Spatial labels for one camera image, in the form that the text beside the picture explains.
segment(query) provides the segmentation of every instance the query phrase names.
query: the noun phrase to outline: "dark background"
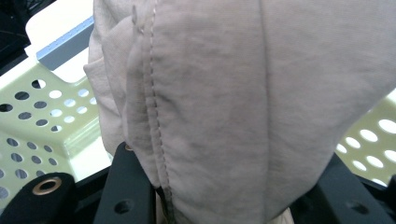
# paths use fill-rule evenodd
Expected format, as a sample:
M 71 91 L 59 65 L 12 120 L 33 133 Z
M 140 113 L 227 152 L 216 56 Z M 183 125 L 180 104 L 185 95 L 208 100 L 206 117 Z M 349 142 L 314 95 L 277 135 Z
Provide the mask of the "dark background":
M 0 0 L 0 76 L 27 58 L 26 22 L 55 0 Z

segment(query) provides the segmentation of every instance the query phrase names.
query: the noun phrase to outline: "stitching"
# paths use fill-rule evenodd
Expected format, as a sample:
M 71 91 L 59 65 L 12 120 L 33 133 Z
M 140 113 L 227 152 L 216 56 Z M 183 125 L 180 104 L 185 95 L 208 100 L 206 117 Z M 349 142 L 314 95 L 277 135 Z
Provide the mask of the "stitching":
M 159 134 L 159 140 L 160 140 L 160 150 L 161 153 L 163 154 L 163 166 L 165 169 L 165 176 L 166 176 L 166 181 L 167 181 L 167 185 L 169 188 L 169 194 L 170 197 L 172 198 L 172 190 L 169 184 L 169 174 L 167 171 L 167 167 L 166 167 L 166 159 L 165 159 L 165 153 L 163 150 L 163 140 L 162 140 L 162 134 L 161 134 L 161 125 L 160 125 L 160 120 L 159 120 L 159 112 L 158 112 L 158 105 L 157 105 L 157 94 L 154 90 L 154 78 L 153 78 L 153 73 L 154 73 L 154 69 L 152 66 L 153 63 L 153 56 L 152 56 L 152 51 L 153 51 L 153 39 L 154 39 L 154 22 L 155 22 L 155 16 L 157 13 L 157 6 L 158 6 L 159 0 L 155 0 L 155 4 L 154 4 L 154 9 L 152 10 L 153 14 L 152 14 L 152 18 L 151 18 L 151 29 L 150 29 L 150 50 L 149 50 L 149 68 L 150 68 L 150 79 L 151 79 L 151 90 L 152 90 L 152 94 L 153 94 L 153 103 L 154 103 L 154 108 L 155 108 L 155 113 L 156 113 L 156 119 L 157 119 L 157 125 L 158 125 L 158 134 Z

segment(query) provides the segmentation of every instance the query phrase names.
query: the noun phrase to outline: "clothing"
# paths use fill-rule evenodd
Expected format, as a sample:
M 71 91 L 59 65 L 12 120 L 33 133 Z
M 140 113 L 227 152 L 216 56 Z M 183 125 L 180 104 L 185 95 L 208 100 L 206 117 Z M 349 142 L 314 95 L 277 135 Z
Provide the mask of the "clothing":
M 266 223 L 396 87 L 395 11 L 385 0 L 96 0 L 85 71 L 105 146 L 134 150 L 171 223 Z

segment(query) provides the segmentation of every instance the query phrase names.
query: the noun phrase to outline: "laundry basket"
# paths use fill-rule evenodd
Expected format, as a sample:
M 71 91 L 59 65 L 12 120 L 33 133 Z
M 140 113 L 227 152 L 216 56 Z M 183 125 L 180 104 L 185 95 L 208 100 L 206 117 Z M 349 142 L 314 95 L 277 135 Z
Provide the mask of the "laundry basket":
M 0 214 L 37 176 L 66 172 L 81 179 L 72 161 L 101 160 L 100 148 L 81 159 L 98 141 L 97 105 L 87 78 L 66 83 L 30 59 L 0 77 Z
M 396 175 L 395 101 L 383 99 L 356 122 L 336 153 L 352 173 L 386 186 Z

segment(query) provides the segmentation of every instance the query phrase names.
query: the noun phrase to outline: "garment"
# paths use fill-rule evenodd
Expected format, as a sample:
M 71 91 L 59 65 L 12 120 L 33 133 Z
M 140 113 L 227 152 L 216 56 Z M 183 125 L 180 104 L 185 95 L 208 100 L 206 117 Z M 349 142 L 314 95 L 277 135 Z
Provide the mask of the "garment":
M 105 146 L 134 150 L 171 223 L 266 223 L 396 87 L 395 11 L 385 0 L 95 0 L 85 71 Z

